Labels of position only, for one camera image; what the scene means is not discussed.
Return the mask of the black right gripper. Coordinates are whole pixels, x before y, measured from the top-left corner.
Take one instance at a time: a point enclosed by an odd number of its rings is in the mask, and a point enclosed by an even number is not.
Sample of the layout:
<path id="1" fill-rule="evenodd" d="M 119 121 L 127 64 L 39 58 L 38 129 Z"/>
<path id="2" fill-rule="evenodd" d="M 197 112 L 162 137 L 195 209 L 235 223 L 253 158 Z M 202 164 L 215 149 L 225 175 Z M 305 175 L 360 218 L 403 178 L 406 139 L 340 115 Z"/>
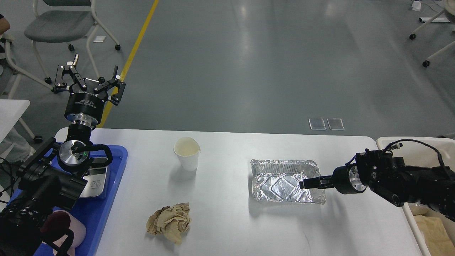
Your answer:
<path id="1" fill-rule="evenodd" d="M 327 189 L 335 188 L 342 194 L 364 193 L 366 186 L 360 180 L 359 172 L 355 165 L 337 167 L 332 177 L 307 178 L 299 182 L 302 189 Z"/>

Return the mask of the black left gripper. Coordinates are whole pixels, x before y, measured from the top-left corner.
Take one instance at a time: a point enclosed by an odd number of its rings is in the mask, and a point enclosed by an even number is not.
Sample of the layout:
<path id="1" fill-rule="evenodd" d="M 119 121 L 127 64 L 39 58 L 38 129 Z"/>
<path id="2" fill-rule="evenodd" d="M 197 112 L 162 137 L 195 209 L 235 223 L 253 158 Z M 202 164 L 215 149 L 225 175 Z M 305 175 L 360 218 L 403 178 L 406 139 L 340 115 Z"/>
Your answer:
<path id="1" fill-rule="evenodd" d="M 118 106 L 122 100 L 126 83 L 118 75 L 118 66 L 114 66 L 112 78 L 99 82 L 98 85 L 89 86 L 77 71 L 76 65 L 79 54 L 66 65 L 59 65 L 56 72 L 53 93 L 69 92 L 64 116 L 69 121 L 74 121 L 77 116 L 85 115 L 91 125 L 101 123 L 106 102 Z"/>

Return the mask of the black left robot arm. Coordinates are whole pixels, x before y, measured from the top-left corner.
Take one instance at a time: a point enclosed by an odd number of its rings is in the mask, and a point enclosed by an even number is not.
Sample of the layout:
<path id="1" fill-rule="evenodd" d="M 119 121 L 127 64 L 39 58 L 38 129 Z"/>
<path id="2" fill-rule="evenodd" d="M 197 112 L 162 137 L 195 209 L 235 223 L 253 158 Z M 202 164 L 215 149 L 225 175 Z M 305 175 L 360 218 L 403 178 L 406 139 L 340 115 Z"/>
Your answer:
<path id="1" fill-rule="evenodd" d="M 76 70 L 75 59 L 57 68 L 53 92 L 69 92 L 65 118 L 71 121 L 63 143 L 55 138 L 46 141 L 16 174 L 21 193 L 1 211 L 1 255 L 32 256 L 42 243 L 57 256 L 68 256 L 75 241 L 69 227 L 50 231 L 44 228 L 58 207 L 71 210 L 88 181 L 90 169 L 108 167 L 112 151 L 104 144 L 91 141 L 92 130 L 101 122 L 105 103 L 118 105 L 125 82 L 115 66 L 112 78 L 86 81 Z"/>

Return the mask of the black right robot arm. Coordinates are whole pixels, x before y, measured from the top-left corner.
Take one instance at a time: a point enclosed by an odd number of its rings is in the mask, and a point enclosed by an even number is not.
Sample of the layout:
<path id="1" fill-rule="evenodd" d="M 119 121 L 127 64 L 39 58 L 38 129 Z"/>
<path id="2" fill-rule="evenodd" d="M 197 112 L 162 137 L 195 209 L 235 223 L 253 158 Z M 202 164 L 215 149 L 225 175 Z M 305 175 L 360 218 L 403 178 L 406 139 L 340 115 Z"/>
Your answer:
<path id="1" fill-rule="evenodd" d="M 388 144 L 384 149 L 365 149 L 354 155 L 345 165 L 337 167 L 331 175 L 306 178 L 299 182 L 302 189 L 335 188 L 342 194 L 363 193 L 366 188 L 397 207 L 405 203 L 419 203 L 454 221 L 455 177 L 445 165 L 438 149 L 422 141 L 416 143 L 437 154 L 438 166 L 421 167 L 405 164 L 403 157 L 393 151 L 407 139 Z"/>

